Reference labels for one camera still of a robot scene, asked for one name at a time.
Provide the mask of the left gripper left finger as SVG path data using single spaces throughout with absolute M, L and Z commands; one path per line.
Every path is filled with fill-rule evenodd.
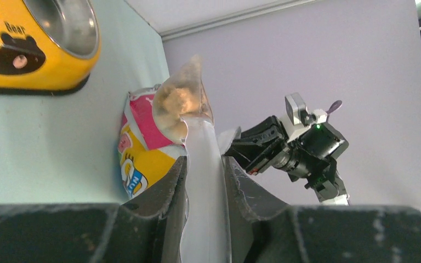
M 186 170 L 124 204 L 0 205 L 0 262 L 179 262 Z

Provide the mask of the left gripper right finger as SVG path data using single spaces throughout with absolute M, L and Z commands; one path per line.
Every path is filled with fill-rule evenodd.
M 421 210 L 289 205 L 223 163 L 233 262 L 421 262 Z

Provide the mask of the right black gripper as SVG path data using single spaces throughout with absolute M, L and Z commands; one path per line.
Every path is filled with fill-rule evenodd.
M 274 167 L 291 173 L 294 170 L 294 152 L 288 144 L 287 133 L 276 116 L 270 116 L 231 141 L 225 156 L 233 157 L 249 175 Z

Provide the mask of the pet food bag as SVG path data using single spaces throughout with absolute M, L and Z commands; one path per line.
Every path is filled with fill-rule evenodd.
M 152 104 L 159 87 L 156 84 L 127 94 L 117 150 L 129 199 L 160 181 L 178 157 L 187 155 L 185 147 L 167 139 L 153 119 Z

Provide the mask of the clear plastic scoop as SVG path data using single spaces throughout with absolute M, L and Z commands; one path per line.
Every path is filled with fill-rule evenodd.
M 164 87 L 190 88 L 200 99 L 198 113 L 182 115 L 185 136 L 166 136 L 187 152 L 185 191 L 189 204 L 180 240 L 182 262 L 231 262 L 231 238 L 223 160 L 214 129 L 211 106 L 202 81 L 202 60 L 194 55 Z

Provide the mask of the kibble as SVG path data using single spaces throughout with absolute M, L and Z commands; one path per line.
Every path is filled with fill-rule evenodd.
M 200 107 L 200 99 L 190 88 L 164 87 L 154 97 L 153 117 L 164 135 L 185 136 L 187 126 L 181 116 L 198 113 Z

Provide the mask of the yellow double pet bowl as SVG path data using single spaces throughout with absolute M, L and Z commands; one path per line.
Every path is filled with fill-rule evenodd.
M 0 94 L 73 94 L 100 51 L 91 1 L 0 1 Z

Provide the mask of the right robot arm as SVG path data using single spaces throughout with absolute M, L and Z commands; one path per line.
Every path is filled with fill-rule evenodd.
M 223 155 L 233 157 L 249 175 L 273 167 L 286 172 L 292 182 L 307 180 L 304 187 L 314 190 L 321 204 L 350 205 L 337 170 L 337 159 L 349 143 L 327 122 L 314 124 L 290 141 L 282 121 L 270 116 L 246 131 L 236 129 L 224 145 Z

